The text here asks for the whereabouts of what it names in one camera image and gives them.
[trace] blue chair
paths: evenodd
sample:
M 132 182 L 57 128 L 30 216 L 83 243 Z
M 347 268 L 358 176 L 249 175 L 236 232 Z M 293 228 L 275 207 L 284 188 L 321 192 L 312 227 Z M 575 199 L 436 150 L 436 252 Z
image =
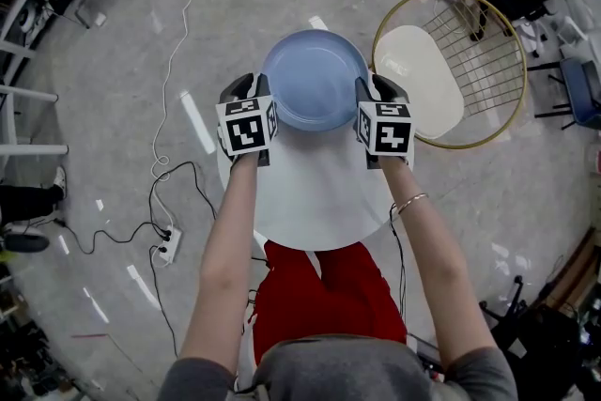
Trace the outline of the blue chair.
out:
M 594 62 L 580 64 L 575 58 L 568 58 L 560 62 L 528 68 L 528 70 L 545 69 L 562 71 L 563 80 L 550 74 L 548 78 L 565 86 L 569 103 L 553 106 L 553 109 L 567 108 L 567 110 L 536 114 L 534 117 L 573 116 L 574 120 L 563 126 L 562 131 L 574 124 L 601 131 L 601 103 L 595 99 L 597 97 L 595 94 L 601 93 L 601 84 Z

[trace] person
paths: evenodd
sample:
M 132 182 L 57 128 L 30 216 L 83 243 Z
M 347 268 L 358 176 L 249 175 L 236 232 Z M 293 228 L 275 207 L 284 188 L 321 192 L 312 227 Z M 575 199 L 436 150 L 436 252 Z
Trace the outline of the person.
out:
M 253 385 L 235 392 L 247 305 L 257 155 L 234 164 L 200 266 L 196 305 L 160 401 L 516 400 L 516 385 L 474 295 L 465 257 L 400 158 L 379 158 L 422 278 L 444 382 L 405 345 L 390 289 L 361 243 L 316 253 L 268 241 L 255 298 Z
M 53 186 L 48 189 L 0 185 L 0 226 L 52 214 L 65 197 L 67 174 L 61 166 L 56 168 Z

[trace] power strip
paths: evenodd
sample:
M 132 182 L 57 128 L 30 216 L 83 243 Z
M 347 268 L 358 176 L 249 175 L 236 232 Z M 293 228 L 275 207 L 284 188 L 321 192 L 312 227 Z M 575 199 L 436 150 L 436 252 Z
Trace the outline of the power strip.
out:
M 159 252 L 159 257 L 164 259 L 167 264 L 173 264 L 176 258 L 177 247 L 181 240 L 182 232 L 176 227 L 171 228 L 171 238 L 168 242 L 163 244 L 163 247 L 167 250 L 164 253 Z

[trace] gray shirt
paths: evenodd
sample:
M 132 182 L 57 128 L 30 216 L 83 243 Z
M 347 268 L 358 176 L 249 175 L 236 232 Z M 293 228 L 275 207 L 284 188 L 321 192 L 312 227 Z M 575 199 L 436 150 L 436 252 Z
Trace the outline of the gray shirt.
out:
M 485 347 L 453 363 L 444 383 L 424 373 L 405 345 L 363 337 L 317 337 L 272 348 L 254 374 L 254 387 L 233 394 L 234 376 L 219 364 L 184 359 L 173 364 L 159 401 L 436 400 L 516 401 L 501 351 Z

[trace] shoe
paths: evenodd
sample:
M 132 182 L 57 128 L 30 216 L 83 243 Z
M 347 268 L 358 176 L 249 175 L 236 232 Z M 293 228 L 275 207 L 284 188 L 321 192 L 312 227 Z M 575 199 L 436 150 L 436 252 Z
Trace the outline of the shoe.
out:
M 56 167 L 56 175 L 54 176 L 54 186 L 59 187 L 63 192 L 63 197 L 61 200 L 67 197 L 67 173 L 62 166 Z

